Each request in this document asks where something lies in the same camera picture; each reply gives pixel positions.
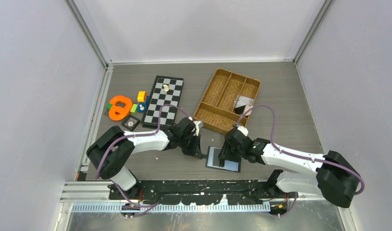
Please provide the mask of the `black leather card holder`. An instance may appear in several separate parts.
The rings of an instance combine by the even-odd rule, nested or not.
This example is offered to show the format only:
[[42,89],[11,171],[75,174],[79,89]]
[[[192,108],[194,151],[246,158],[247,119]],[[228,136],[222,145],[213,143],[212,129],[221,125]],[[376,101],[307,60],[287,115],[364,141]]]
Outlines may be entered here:
[[207,154],[204,157],[206,160],[205,167],[239,173],[241,171],[241,162],[233,162],[221,159],[219,157],[221,151],[222,149],[219,147],[209,146],[207,149]]

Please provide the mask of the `woven wicker tray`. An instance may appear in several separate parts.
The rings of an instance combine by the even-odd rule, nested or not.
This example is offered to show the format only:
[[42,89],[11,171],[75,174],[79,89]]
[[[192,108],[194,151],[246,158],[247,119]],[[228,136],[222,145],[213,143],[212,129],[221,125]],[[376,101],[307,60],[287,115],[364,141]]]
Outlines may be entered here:
[[241,115],[233,112],[239,96],[257,98],[261,82],[224,69],[213,75],[194,118],[204,127],[220,134],[229,132]]

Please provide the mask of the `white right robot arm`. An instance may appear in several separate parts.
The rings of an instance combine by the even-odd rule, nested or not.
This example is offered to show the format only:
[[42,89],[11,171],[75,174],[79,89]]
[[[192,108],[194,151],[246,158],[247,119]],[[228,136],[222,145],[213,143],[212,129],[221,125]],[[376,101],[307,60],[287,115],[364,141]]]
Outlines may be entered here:
[[278,166],[266,182],[271,197],[284,193],[310,193],[323,196],[342,208],[349,208],[352,199],[364,188],[359,173],[338,152],[312,154],[275,144],[271,140],[248,137],[240,126],[230,130],[219,154],[221,160]]

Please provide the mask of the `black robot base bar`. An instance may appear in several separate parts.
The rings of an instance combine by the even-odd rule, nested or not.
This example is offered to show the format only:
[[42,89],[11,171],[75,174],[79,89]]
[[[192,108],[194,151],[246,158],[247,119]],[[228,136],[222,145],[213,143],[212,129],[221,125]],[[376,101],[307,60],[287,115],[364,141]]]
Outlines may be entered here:
[[109,199],[139,200],[145,205],[217,205],[222,199],[229,205],[258,205],[281,199],[295,200],[295,192],[282,192],[264,180],[141,180],[120,192],[109,184]]

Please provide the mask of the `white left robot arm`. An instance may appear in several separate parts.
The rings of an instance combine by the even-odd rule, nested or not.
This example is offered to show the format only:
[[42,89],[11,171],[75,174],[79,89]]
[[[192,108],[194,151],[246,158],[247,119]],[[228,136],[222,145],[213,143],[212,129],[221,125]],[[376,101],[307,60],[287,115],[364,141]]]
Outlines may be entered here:
[[199,131],[202,121],[183,118],[178,124],[158,131],[131,132],[113,126],[86,151],[86,156],[97,169],[97,178],[111,180],[128,199],[139,195],[138,180],[125,163],[132,154],[147,151],[166,151],[181,148],[182,153],[203,158]]

